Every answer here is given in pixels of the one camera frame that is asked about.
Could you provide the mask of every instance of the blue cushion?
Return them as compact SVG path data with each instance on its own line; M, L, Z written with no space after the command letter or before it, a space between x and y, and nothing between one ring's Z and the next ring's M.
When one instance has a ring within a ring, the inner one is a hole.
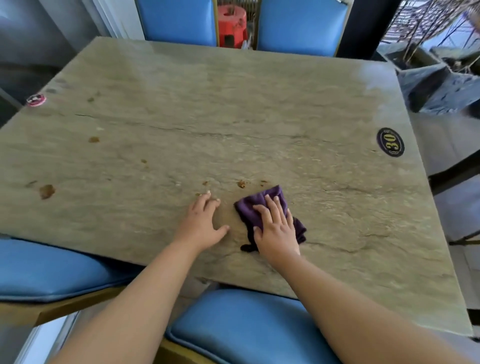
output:
M332 57L347 10L337 0L262 0L257 50Z
M220 364L340 364L299 301L253 291L207 292L166 337Z
M130 282L142 266L0 239L0 300L52 302Z
M146 40L216 47L216 0L137 0Z

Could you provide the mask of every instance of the person's left hand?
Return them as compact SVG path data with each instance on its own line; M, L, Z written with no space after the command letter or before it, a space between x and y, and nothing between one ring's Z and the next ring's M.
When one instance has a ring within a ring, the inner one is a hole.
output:
M210 200L211 193L200 195L188 207L187 217L177 229L175 243L192 248L197 254L218 243L230 226L224 225L215 230L212 224L213 213L220 206L220 200Z

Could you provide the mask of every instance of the black round sticker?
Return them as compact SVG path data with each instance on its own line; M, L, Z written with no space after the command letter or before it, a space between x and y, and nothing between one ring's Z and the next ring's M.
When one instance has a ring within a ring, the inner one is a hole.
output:
M390 128L382 128L378 131L377 143L391 157L399 157L405 151L402 137Z

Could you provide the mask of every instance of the person's right arm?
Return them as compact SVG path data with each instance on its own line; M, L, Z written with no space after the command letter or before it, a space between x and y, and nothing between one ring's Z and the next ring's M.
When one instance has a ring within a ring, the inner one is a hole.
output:
M289 283L343 364L472 364L430 331L376 304L300 256L293 217L267 198L260 254Z

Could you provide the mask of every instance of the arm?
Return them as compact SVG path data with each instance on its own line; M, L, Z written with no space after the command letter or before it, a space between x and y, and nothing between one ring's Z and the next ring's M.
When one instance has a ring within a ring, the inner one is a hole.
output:
M220 201L209 198L208 192L189 206L174 241L50 364L151 364L193 261L229 229L214 230Z
M293 217L267 198L260 254L292 287L344 364L472 364L447 343L336 280L300 256Z

